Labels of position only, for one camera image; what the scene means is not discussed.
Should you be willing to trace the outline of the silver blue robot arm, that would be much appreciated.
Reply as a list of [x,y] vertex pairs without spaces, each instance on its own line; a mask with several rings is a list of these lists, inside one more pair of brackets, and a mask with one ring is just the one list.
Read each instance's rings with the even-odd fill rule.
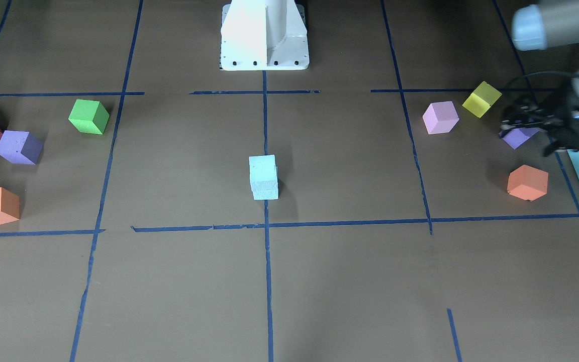
[[[579,1],[540,1],[516,11],[512,20],[517,50],[545,50],[579,43]],[[579,151],[579,71],[550,71],[565,82],[544,101],[520,97],[503,113],[502,131],[539,128],[553,138],[544,156]]]

